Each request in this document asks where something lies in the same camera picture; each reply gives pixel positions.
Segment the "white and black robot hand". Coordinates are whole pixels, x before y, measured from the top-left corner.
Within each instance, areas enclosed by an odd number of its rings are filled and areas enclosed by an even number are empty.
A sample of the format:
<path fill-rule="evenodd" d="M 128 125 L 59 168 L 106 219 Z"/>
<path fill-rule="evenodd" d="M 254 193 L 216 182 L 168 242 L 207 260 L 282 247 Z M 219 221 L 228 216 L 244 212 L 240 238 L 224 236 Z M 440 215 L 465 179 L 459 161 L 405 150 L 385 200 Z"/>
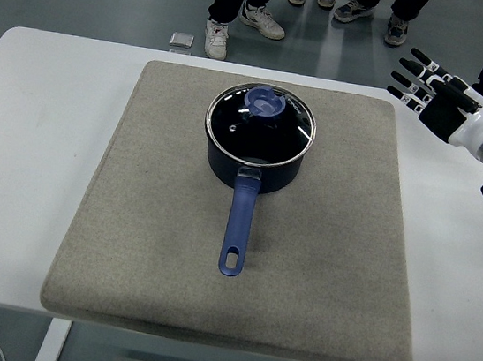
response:
<path fill-rule="evenodd" d="M 387 90 L 441 141 L 464 147 L 483 162 L 483 96 L 419 49 L 411 54 L 413 59 L 402 58 L 400 65 L 413 77 L 394 71 L 391 76 L 403 89 Z"/>

